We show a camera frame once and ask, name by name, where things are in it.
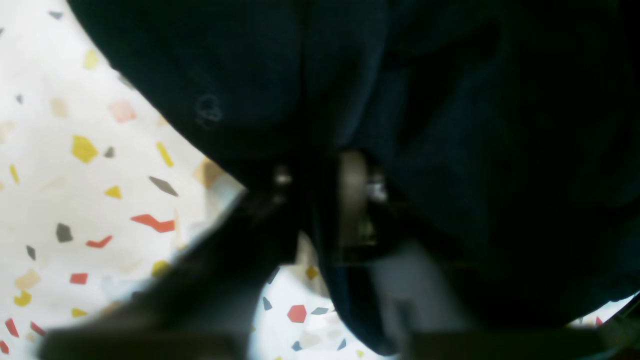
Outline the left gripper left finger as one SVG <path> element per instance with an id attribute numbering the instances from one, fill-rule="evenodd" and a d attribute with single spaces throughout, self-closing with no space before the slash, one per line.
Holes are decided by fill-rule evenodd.
<path id="1" fill-rule="evenodd" d="M 243 194 L 160 280 L 116 310 L 48 332 L 42 360 L 242 360 L 264 285 L 297 255 L 300 187 L 287 166 Z"/>

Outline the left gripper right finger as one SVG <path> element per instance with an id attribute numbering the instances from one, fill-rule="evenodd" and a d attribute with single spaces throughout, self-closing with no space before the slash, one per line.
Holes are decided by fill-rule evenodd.
<path id="1" fill-rule="evenodd" d="M 639 358 L 637 317 L 611 317 L 597 328 L 481 328 L 436 259 L 413 237 L 401 239 L 384 173 L 352 150 L 339 155 L 336 176 L 338 264 L 367 271 L 384 334 L 403 360 Z"/>

